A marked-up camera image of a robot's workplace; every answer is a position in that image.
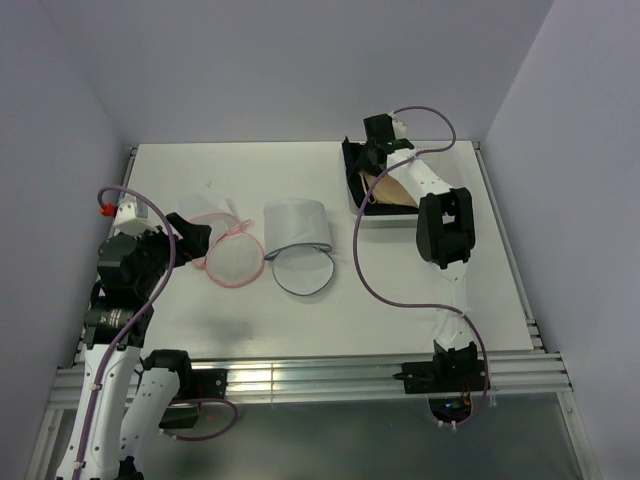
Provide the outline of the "black bra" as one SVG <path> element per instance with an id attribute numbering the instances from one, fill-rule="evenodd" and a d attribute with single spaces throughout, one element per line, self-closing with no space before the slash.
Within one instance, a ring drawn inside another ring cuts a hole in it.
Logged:
<path id="1" fill-rule="evenodd" d="M 359 207 L 361 206 L 362 201 L 365 197 L 359 177 L 360 171 L 357 171 L 355 167 L 355 161 L 363 144 L 364 143 L 351 142 L 348 138 L 345 138 L 341 144 L 347 186 L 351 194 L 351 198 L 356 204 L 356 210 L 359 210 Z M 393 152 L 392 147 L 389 150 L 385 150 L 385 152 L 387 162 L 387 155 Z M 417 208 L 398 207 L 392 205 L 368 204 L 364 209 L 365 217 L 379 217 L 383 215 L 409 215 L 417 213 Z"/>

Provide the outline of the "beige bra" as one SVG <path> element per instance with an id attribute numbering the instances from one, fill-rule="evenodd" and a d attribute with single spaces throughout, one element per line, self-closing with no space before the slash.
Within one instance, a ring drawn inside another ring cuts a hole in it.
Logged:
<path id="1" fill-rule="evenodd" d="M 359 172 L 361 186 L 366 197 L 371 185 L 375 183 L 378 176 L 371 175 L 365 171 Z M 370 205 L 392 205 L 398 207 L 417 208 L 416 201 L 409 195 L 406 189 L 393 177 L 384 175 L 374 186 L 372 193 L 367 199 Z"/>

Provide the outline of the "grey trimmed mesh laundry bag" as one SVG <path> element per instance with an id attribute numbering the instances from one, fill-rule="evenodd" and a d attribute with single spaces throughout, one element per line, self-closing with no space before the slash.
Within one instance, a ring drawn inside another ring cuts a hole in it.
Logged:
<path id="1" fill-rule="evenodd" d="M 323 203 L 290 198 L 267 203 L 264 214 L 264 259 L 275 282 L 286 292 L 310 297 L 332 280 L 333 243 Z"/>

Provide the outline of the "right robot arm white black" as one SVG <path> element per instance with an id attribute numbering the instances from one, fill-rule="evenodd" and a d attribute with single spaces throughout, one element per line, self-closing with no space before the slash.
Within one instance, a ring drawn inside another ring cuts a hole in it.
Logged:
<path id="1" fill-rule="evenodd" d="M 361 171 L 371 170 L 374 179 L 368 184 L 359 207 L 352 237 L 356 274 L 365 290 L 382 303 L 405 309 L 433 309 L 440 315 L 434 339 L 433 378 L 443 389 L 452 390 L 475 368 L 484 369 L 478 354 L 486 349 L 477 328 L 465 312 L 466 273 L 476 244 L 473 201 L 470 191 L 455 188 L 442 180 L 424 161 L 422 155 L 451 150 L 457 134 L 452 122 L 431 107 L 414 106 L 439 117 L 449 128 L 448 144 L 419 149 L 405 137 L 404 124 L 397 120 L 400 110 L 363 120 L 366 142 L 356 161 Z M 416 246 L 421 259 L 434 267 L 446 281 L 448 303 L 402 303 L 377 293 L 362 272 L 358 254 L 358 236 L 365 206 L 383 181 L 393 179 L 417 206 Z"/>

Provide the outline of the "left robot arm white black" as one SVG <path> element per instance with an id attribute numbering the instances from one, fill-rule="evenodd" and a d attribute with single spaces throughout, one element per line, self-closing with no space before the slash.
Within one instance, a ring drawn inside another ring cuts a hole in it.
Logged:
<path id="1" fill-rule="evenodd" d="M 153 315 L 152 302 L 175 267 L 209 250 L 211 229 L 176 213 L 173 230 L 142 225 L 99 247 L 96 282 L 85 317 L 84 376 L 77 414 L 59 479 L 140 479 L 142 452 L 172 399 L 195 386 L 182 350 L 156 350 L 142 362 L 140 389 L 126 401 Z"/>

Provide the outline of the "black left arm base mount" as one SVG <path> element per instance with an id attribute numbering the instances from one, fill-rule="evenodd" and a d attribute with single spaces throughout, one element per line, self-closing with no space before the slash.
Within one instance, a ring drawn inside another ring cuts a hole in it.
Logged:
<path id="1" fill-rule="evenodd" d="M 193 428 L 203 409 L 204 398 L 225 397 L 228 370 L 196 369 L 186 387 L 181 387 L 165 410 L 159 427 L 165 430 Z"/>

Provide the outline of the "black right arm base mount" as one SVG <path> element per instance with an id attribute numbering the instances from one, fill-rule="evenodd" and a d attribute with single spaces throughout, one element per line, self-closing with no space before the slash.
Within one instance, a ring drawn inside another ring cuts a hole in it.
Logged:
<path id="1" fill-rule="evenodd" d="M 446 360 L 440 355 L 431 361 L 405 362 L 392 378 L 403 384 L 407 395 L 442 394 L 428 401 L 429 408 L 438 421 L 449 424 L 466 420 L 473 411 L 472 394 L 486 393 L 489 386 L 481 360 Z"/>

